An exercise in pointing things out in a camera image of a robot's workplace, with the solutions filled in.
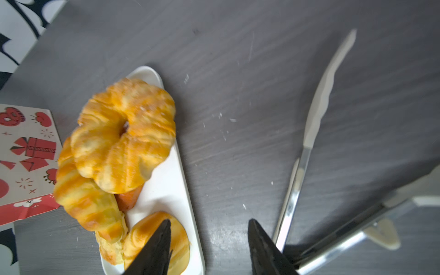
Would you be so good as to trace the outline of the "red white paper bag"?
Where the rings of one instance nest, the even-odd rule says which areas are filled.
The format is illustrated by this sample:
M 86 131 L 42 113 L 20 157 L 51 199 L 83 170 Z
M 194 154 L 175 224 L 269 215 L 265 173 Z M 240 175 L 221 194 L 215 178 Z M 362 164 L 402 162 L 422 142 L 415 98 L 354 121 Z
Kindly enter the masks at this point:
M 59 208 L 61 140 L 49 110 L 1 104 L 1 224 Z

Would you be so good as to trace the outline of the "orange fake croissant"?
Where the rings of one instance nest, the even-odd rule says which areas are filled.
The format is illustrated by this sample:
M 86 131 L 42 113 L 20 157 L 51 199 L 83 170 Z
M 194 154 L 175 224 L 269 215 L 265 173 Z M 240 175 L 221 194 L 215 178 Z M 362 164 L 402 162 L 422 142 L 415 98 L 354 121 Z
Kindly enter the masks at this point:
M 136 205 L 142 189 L 143 185 L 124 194 L 115 194 L 119 210 L 122 212 L 131 210 Z

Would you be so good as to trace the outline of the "golden fake croissant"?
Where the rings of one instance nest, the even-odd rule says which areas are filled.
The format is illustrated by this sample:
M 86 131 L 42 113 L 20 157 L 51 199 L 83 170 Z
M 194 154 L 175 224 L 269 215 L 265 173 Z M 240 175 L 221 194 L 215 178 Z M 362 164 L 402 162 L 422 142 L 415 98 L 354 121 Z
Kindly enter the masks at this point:
M 80 175 L 69 137 L 58 159 L 56 181 L 55 201 L 84 229 L 94 231 L 110 244 L 125 237 L 126 221 L 115 196 L 99 188 L 94 180 Z

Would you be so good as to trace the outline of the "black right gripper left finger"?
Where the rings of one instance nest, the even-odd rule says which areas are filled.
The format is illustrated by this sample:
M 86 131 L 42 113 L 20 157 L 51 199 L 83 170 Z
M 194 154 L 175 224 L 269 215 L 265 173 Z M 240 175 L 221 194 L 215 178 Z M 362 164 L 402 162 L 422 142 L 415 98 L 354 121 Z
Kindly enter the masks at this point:
M 164 220 L 124 275 L 166 275 L 171 259 L 171 222 Z

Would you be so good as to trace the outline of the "round fluted yellow bun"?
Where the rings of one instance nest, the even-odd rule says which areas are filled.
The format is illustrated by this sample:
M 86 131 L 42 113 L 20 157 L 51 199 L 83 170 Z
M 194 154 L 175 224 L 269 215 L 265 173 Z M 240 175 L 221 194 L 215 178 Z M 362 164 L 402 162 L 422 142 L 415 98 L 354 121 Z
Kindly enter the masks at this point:
M 190 241 L 182 224 L 166 212 L 155 212 L 143 218 L 131 228 L 124 239 L 122 249 L 125 269 L 128 269 L 132 264 L 163 220 L 170 220 L 171 222 L 171 260 L 167 273 L 169 275 L 180 275 L 185 271 L 190 261 Z

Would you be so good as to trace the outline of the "long yellow fake bread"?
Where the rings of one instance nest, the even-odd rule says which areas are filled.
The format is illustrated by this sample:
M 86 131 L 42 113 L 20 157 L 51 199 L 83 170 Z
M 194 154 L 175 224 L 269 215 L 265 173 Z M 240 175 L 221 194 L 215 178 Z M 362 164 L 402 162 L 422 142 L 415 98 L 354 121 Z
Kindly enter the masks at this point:
M 107 234 L 95 232 L 99 251 L 102 258 L 111 265 L 120 265 L 124 263 L 123 241 L 127 235 L 125 229 L 122 234 Z

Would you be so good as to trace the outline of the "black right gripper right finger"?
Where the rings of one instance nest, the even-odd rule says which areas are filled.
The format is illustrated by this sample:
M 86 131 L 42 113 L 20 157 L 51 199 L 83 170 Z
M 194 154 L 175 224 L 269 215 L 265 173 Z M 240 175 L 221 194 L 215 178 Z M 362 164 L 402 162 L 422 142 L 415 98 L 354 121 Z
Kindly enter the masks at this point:
M 257 220 L 249 220 L 247 235 L 253 275 L 298 275 Z

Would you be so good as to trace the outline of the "golden ring shaped bread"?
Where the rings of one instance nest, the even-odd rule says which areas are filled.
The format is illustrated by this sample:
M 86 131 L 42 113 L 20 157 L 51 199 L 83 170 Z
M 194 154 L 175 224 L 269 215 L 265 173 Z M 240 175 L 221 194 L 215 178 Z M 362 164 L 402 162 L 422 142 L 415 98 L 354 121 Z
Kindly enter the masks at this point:
M 145 184 L 175 143 L 175 113 L 167 91 L 140 79 L 124 78 L 93 95 L 71 135 L 80 175 L 111 194 Z

